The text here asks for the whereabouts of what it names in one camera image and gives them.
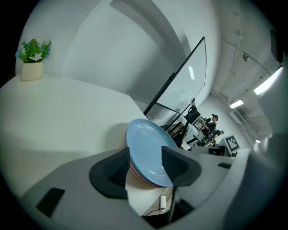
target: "stack of plates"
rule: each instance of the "stack of plates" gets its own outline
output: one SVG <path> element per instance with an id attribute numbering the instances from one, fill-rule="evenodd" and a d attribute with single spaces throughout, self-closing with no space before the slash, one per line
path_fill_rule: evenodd
<path id="1" fill-rule="evenodd" d="M 141 181 L 154 187 L 173 186 L 162 166 L 162 146 L 177 145 L 161 127 L 146 119 L 133 120 L 124 146 L 130 149 L 131 170 Z"/>

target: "green leaves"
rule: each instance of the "green leaves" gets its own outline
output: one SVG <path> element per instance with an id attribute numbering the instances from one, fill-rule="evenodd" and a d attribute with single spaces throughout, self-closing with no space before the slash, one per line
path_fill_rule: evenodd
<path id="1" fill-rule="evenodd" d="M 31 41 L 24 41 L 21 43 L 23 46 L 22 51 L 17 51 L 17 57 L 19 57 L 24 63 L 34 63 L 34 62 L 41 62 L 43 59 L 48 58 L 50 51 L 51 51 L 51 44 L 52 42 L 49 41 L 46 43 L 45 41 L 41 44 L 36 39 L 32 39 Z M 38 61 L 34 61 L 29 57 L 35 57 L 35 54 L 38 55 L 42 53 L 42 58 Z"/>

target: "whiteboard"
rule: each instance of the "whiteboard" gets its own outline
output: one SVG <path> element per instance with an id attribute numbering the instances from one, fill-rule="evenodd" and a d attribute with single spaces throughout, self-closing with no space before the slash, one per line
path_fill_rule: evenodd
<path id="1" fill-rule="evenodd" d="M 157 103 L 179 113 L 183 112 L 204 87 L 205 78 L 206 45 L 203 37 Z"/>

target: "fluorescent light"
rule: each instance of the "fluorescent light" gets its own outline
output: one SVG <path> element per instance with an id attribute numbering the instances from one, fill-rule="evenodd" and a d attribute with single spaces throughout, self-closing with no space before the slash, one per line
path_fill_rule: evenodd
<path id="1" fill-rule="evenodd" d="M 242 104 L 244 104 L 244 102 L 242 100 L 239 100 L 239 101 L 233 103 L 232 105 L 230 105 L 230 107 L 231 107 L 231 109 L 234 109 L 235 107 L 240 106 Z"/>
<path id="2" fill-rule="evenodd" d="M 256 89 L 254 89 L 254 92 L 259 95 L 266 90 L 268 90 L 271 85 L 277 80 L 278 76 L 282 72 L 283 67 L 280 67 L 270 78 L 268 78 L 266 81 L 264 81 L 261 85 L 259 85 Z"/>
<path id="3" fill-rule="evenodd" d="M 191 78 L 192 78 L 193 80 L 195 80 L 195 79 L 194 79 L 193 68 L 192 68 L 191 66 L 188 66 L 188 68 L 189 68 L 189 71 L 190 71 Z"/>

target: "white countertop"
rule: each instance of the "white countertop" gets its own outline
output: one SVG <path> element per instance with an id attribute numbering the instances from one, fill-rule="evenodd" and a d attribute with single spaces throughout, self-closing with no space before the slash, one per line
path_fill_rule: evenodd
<path id="1" fill-rule="evenodd" d="M 11 79 L 0 89 L 0 108 L 0 168 L 19 196 L 68 161 L 122 148 L 128 124 L 145 119 L 128 95 L 46 74 L 31 82 Z M 164 189 L 129 170 L 126 190 L 142 215 Z"/>

